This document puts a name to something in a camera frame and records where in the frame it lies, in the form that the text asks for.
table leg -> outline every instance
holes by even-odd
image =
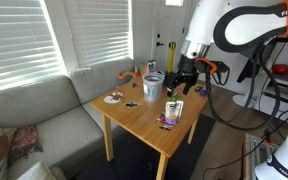
[[[200,116],[200,115],[197,116],[196,120],[195,120],[194,123],[192,124],[190,136],[188,137],[188,141],[187,141],[188,144],[191,144],[191,142],[192,142],[193,135],[194,135],[194,132],[195,132],[195,128],[196,128],[196,124],[197,124],[197,121],[198,121],[199,116]]]
[[[157,180],[163,180],[164,179],[164,175],[165,175],[165,171],[166,171],[166,167],[167,167],[167,162],[168,162],[168,157],[166,157],[164,154],[161,154],[160,162],[158,164],[157,175],[156,175]]]
[[[104,141],[106,149],[106,158],[107,161],[113,159],[113,143],[112,143],[112,129],[111,129],[111,120],[102,114],[103,128],[104,128]]]

cup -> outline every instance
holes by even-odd
[[[164,75],[157,72],[150,72],[144,74],[142,78],[145,101],[156,103],[161,96]]]

small object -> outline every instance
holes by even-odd
[[[200,94],[201,94],[202,96],[206,96],[206,95],[207,95],[207,90],[206,90],[206,89],[202,90],[202,91],[200,92]]]
[[[288,74],[288,65],[287,64],[274,64],[272,67],[274,73],[278,74]]]
[[[181,117],[184,102],[166,102],[165,104],[165,122],[171,125],[175,125]]]
[[[135,88],[135,87],[139,87],[139,86],[138,86],[138,84],[133,83],[132,87]]]
[[[169,126],[166,126],[166,125],[162,125],[160,126],[160,129],[163,129],[163,130],[167,130],[167,131],[170,131],[170,127]]]
[[[133,107],[137,107],[138,104],[136,104],[136,103],[126,103],[125,106],[128,107],[128,108],[133,108]]]
[[[172,97],[167,98],[168,101],[176,102],[177,99],[179,99],[181,96],[178,96],[177,93],[175,93]]]
[[[161,122],[161,124],[166,125],[170,128],[175,126],[175,124],[170,124],[170,123],[166,122],[165,118],[163,118],[160,122]]]
[[[203,86],[197,86],[197,87],[195,88],[195,91],[196,91],[196,92],[200,92],[202,89],[203,89]]]
[[[156,121],[155,122],[163,122],[165,121],[165,114],[164,113],[161,113],[160,117],[156,118]]]
[[[265,135],[265,144],[271,145],[271,131],[270,131],[270,129],[265,129],[264,135]]]
[[[119,103],[121,99],[123,99],[123,91],[116,91],[113,92],[111,95],[106,96],[104,98],[104,102],[109,103],[109,104],[116,104]]]
[[[147,62],[147,68],[146,68],[146,71],[147,73],[150,73],[150,72],[155,72],[155,65],[156,65],[156,61],[155,60],[149,60]]]
[[[121,71],[121,72],[119,72],[119,73],[117,74],[117,77],[118,77],[119,79],[124,79],[124,78],[127,77],[127,76],[133,76],[134,78],[139,78],[139,77],[141,77],[140,73],[138,72],[138,67],[135,65],[134,72],[125,72],[125,73],[123,74],[123,71]]]

window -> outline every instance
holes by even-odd
[[[66,74],[39,0],[0,0],[0,90]]]
[[[183,6],[184,0],[166,0],[165,5],[168,6]]]
[[[80,67],[132,57],[131,0],[64,0]]]

couch cushion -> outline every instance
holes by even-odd
[[[92,116],[96,124],[102,129],[103,131],[103,122],[102,122],[102,114],[91,107],[89,103],[85,103],[82,105],[82,107],[86,110],[86,112]],[[111,121],[111,128],[112,128],[112,137],[116,138],[122,133],[125,132],[125,130],[120,127],[118,124],[116,124],[114,121]]]
[[[133,60],[108,61],[72,71],[70,78],[81,104],[128,82],[131,77],[117,78],[117,74],[121,71],[134,72]]]
[[[40,123],[79,106],[67,76],[0,91],[0,127]]]
[[[16,179],[38,161],[65,172],[104,145],[103,132],[82,107],[37,124],[36,128],[44,152],[16,161],[9,168],[9,179]]]

